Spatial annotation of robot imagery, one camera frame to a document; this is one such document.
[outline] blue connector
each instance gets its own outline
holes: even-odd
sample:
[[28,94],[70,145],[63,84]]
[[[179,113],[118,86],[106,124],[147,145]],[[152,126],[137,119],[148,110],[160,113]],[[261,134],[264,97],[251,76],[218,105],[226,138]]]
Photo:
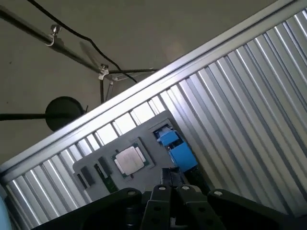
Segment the blue connector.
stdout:
[[197,165],[191,149],[177,131],[164,127],[158,130],[158,133],[160,136],[158,142],[166,147],[172,161],[182,172]]

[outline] metal bracket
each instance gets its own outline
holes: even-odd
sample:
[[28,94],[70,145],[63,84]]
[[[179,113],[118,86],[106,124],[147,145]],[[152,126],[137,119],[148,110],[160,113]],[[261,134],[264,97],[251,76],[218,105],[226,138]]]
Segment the metal bracket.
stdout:
[[58,24],[53,24],[50,27],[52,33],[48,34],[48,37],[51,38],[51,43],[50,44],[45,44],[46,46],[53,46],[55,39],[57,38],[58,33],[62,30],[62,26]]

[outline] black cable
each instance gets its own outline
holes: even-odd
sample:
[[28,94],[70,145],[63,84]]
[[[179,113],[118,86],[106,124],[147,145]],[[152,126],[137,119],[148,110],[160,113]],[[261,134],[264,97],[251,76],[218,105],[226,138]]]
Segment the black cable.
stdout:
[[94,43],[94,41],[89,38],[86,37],[76,31],[74,31],[73,29],[71,29],[69,26],[65,25],[63,22],[61,22],[59,19],[57,19],[55,16],[53,16],[51,13],[49,13],[47,10],[45,10],[41,5],[39,5],[36,1],[34,0],[27,0],[29,3],[31,3],[32,5],[34,5],[38,10],[40,10],[43,14],[45,14],[47,17],[49,17],[50,19],[52,19],[53,21],[55,21],[57,24],[59,24],[60,26],[62,26],[63,28],[65,28],[66,30],[68,30],[69,32],[71,32],[73,35],[86,40],[88,42],[90,42],[92,44],[92,46],[95,48],[95,50],[101,55],[103,56],[107,61],[111,62],[122,74],[124,74],[126,77],[130,78],[131,80],[133,80],[135,83],[137,83],[137,81],[130,76],[129,74],[125,73],[118,64],[116,64],[116,62],[114,62],[113,60],[111,60],[108,56],[106,56],[103,52],[101,52],[101,50],[96,46],[96,44]]

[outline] metal pipe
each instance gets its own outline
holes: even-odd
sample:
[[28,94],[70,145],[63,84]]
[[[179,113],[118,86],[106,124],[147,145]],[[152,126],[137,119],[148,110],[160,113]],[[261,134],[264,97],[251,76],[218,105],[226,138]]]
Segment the metal pipe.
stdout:
[[0,121],[76,118],[70,114],[0,114]]
[[[16,26],[18,29],[26,32],[27,34],[31,35],[32,37],[35,37],[39,41],[50,44],[51,39],[43,32],[39,31],[37,28],[33,27],[32,25],[29,25],[27,22],[25,22],[23,19],[19,18],[14,13],[10,12],[8,9],[4,8],[3,6],[0,6],[0,18],[7,21],[8,23]],[[92,71],[96,73],[101,73],[100,69],[92,65],[91,63],[83,60],[80,56],[73,53],[71,50],[67,49],[65,46],[63,46],[61,43],[57,41],[57,39],[54,42],[54,45],[49,46],[51,49],[62,53],[63,55],[73,59],[74,61],[78,62],[79,64],[91,69]]]

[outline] black slot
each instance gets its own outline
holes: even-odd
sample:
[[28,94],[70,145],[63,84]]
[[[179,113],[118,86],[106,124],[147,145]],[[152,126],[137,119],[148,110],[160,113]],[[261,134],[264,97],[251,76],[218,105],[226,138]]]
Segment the black slot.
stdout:
[[90,172],[88,171],[87,167],[83,167],[80,170],[85,178],[85,180],[87,181],[89,186],[92,186],[93,184],[95,184],[95,181],[93,180]]
[[106,176],[108,177],[109,175],[111,175],[112,172],[111,172],[109,166],[107,165],[105,159],[103,157],[99,157],[98,162],[101,165],[104,172],[106,173]]
[[87,185],[86,183],[84,182],[83,178],[81,177],[80,174],[77,174],[77,177],[79,178],[81,184],[83,185],[84,189],[87,189]]

